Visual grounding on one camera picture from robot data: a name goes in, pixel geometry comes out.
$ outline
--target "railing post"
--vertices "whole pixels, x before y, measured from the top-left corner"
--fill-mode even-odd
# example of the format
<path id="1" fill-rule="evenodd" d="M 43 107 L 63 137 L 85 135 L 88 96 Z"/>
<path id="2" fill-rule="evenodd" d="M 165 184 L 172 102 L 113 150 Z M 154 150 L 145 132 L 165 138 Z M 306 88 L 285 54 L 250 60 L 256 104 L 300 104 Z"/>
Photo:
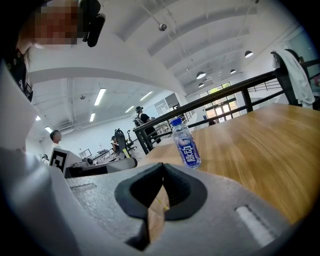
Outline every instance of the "railing post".
<path id="1" fill-rule="evenodd" d="M 244 89 L 241 92 L 242 92 L 242 96 L 243 96 L 244 103 L 245 103 L 245 106 L 246 106 L 246 110 L 248 112 L 253 111 L 254 108 L 252 107 L 252 102 L 251 102 L 251 99 L 250 99 L 250 95 L 249 95 L 248 89 Z"/>
<path id="2" fill-rule="evenodd" d="M 149 151 L 151 151 L 154 147 L 152 146 L 151 144 L 151 138 L 147 138 L 147 134 L 146 134 L 146 131 L 145 130 L 141 130 L 140 131 L 141 135 L 142 135 L 142 138 L 148 148 Z"/>
<path id="3" fill-rule="evenodd" d="M 149 153 L 149 150 L 148 150 L 147 147 L 146 147 L 146 144 L 145 144 L 145 142 L 144 142 L 144 140 L 143 140 L 143 138 L 142 138 L 142 136 L 141 136 L 140 131 L 136 131 L 136 132 L 135 132 L 135 135 L 136 135 L 138 141 L 140 142 L 140 145 L 141 145 L 144 153 L 147 155 L 147 154 Z"/>

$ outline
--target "black headphones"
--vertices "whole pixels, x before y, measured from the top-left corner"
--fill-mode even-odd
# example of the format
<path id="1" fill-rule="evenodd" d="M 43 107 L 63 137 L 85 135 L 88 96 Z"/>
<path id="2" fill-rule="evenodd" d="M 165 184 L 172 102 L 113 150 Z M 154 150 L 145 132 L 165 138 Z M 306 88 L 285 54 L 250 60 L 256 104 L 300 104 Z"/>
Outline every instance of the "black headphones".
<path id="1" fill-rule="evenodd" d="M 101 5 L 98 0 L 79 0 L 78 6 L 83 19 L 78 19 L 78 38 L 83 38 L 89 47 L 96 46 L 101 30 L 105 24 L 106 16 L 99 13 Z"/>

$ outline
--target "desk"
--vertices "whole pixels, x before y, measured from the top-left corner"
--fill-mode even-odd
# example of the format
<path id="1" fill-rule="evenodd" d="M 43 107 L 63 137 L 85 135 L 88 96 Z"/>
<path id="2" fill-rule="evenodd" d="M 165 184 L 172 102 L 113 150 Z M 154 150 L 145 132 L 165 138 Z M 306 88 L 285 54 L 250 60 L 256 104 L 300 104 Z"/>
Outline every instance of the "desk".
<path id="1" fill-rule="evenodd" d="M 320 111 L 274 103 L 192 134 L 201 171 L 236 180 L 291 223 L 312 208 L 320 188 Z M 172 138 L 138 165 L 157 162 L 183 165 Z"/>

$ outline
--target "black metal railing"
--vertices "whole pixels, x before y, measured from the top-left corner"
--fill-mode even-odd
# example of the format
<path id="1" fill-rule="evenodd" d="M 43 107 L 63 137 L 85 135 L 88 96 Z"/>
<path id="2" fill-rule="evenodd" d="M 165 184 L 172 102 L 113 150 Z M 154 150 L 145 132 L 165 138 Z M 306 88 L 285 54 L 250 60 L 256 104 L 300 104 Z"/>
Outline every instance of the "black metal railing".
<path id="1" fill-rule="evenodd" d="M 252 92 L 258 92 L 258 91 L 268 91 L 268 90 L 279 89 L 279 88 L 281 88 L 280 83 L 278 82 L 277 79 L 274 79 L 274 80 L 263 82 L 253 87 L 250 87 L 248 88 L 248 92 L 252 93 Z"/>
<path id="2" fill-rule="evenodd" d="M 307 61 L 303 64 L 301 64 L 303 67 L 310 67 L 313 65 L 316 65 L 319 63 L 319 59 L 317 60 L 311 60 L 311 61 Z M 145 152 L 145 154 L 148 154 L 152 149 L 153 149 L 153 144 L 157 141 L 158 138 L 166 136 L 166 135 L 170 135 L 172 133 L 171 131 L 171 125 L 170 125 L 170 120 L 176 117 L 180 117 L 180 116 L 185 116 L 185 113 L 189 113 L 191 111 L 193 111 L 194 109 L 197 109 L 199 107 L 203 107 L 204 105 L 208 104 L 208 103 L 212 103 L 216 100 L 219 100 L 223 97 L 227 97 L 230 96 L 232 94 L 241 92 L 243 99 L 244 99 L 244 106 L 238 107 L 237 109 L 233 109 L 229 112 L 214 116 L 212 118 L 206 119 L 206 120 L 202 120 L 193 124 L 188 125 L 188 128 L 192 128 L 195 126 L 199 126 L 205 123 L 209 123 L 211 121 L 214 121 L 216 119 L 228 116 L 230 114 L 242 111 L 242 110 L 247 110 L 247 112 L 251 112 L 253 111 L 253 106 L 258 105 L 262 102 L 268 101 L 274 97 L 277 97 L 281 94 L 284 93 L 284 90 L 280 90 L 276 93 L 273 93 L 271 95 L 269 95 L 268 97 L 256 100 L 254 102 L 251 102 L 251 98 L 249 95 L 249 89 L 252 87 L 259 87 L 260 85 L 264 85 L 266 87 L 266 89 L 269 87 L 271 87 L 272 83 L 274 82 L 274 80 L 276 80 L 276 74 L 275 71 L 270 71 L 268 73 L 264 73 L 261 75 L 258 75 L 256 77 L 247 79 L 245 81 L 239 82 L 235 85 L 226 87 L 222 90 L 219 90 L 215 93 L 209 94 L 205 97 L 199 98 L 195 101 L 192 101 L 186 105 L 183 105 L 171 112 L 168 112 L 156 119 L 151 120 L 148 123 L 145 123 L 135 129 L 133 129 L 133 131 L 136 134 L 136 137 L 138 138 L 143 151 Z M 147 128 L 156 126 L 162 122 L 166 122 L 168 124 L 168 126 L 170 127 L 170 131 L 168 132 L 164 132 L 160 135 L 155 135 L 156 131 L 152 132 L 151 134 L 146 134 L 145 130 Z"/>

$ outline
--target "plastic bottle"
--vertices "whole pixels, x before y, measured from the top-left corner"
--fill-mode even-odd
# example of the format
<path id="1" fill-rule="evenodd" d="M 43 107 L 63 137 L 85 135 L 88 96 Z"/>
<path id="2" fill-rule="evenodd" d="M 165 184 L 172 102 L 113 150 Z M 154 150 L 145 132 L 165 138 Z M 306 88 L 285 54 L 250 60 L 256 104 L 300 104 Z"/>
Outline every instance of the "plastic bottle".
<path id="1" fill-rule="evenodd" d="M 188 127 L 182 123 L 180 117 L 173 120 L 171 124 L 173 126 L 173 139 L 185 166 L 190 168 L 198 168 L 201 165 L 201 159 L 194 141 L 194 137 L 192 136 Z"/>

